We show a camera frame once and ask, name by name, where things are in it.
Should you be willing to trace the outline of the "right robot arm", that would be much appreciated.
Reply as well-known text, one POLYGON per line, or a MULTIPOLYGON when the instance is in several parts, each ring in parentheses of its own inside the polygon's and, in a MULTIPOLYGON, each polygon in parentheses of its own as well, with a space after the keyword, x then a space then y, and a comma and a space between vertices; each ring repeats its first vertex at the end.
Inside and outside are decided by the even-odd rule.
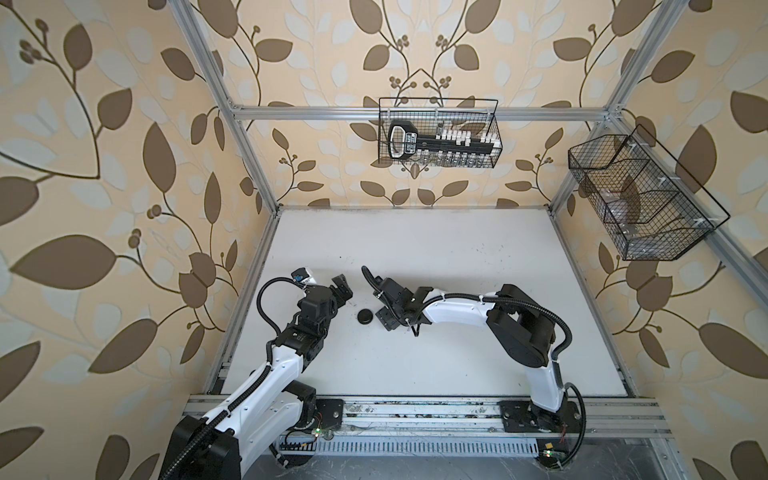
POLYGON ((538 445, 537 463, 563 470, 574 461, 586 436, 586 405, 578 387, 562 379, 559 356, 573 341, 566 322, 542 307, 519 287, 505 284, 489 294, 446 293, 432 287, 411 291, 390 278, 362 275, 383 304, 376 313, 389 331, 407 328, 419 336, 424 325, 461 324, 488 329, 505 353, 524 368, 530 388, 526 406, 519 401, 499 404, 506 428, 513 423, 559 436, 566 444, 571 429, 577 438, 567 449, 538 445))

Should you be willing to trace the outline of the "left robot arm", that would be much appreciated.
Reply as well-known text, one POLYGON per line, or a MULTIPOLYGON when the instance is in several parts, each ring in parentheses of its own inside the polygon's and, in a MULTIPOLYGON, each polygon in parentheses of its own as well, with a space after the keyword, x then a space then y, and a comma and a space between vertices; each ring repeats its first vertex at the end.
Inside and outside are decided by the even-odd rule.
POLYGON ((317 424, 315 388, 300 375, 324 346, 332 320, 353 296, 343 275, 318 284, 306 268, 285 278, 303 296, 290 322, 280 328, 263 308, 257 313, 274 329, 266 360, 217 406, 202 417, 186 415, 174 428, 160 476, 163 479, 240 479, 289 430, 317 424))

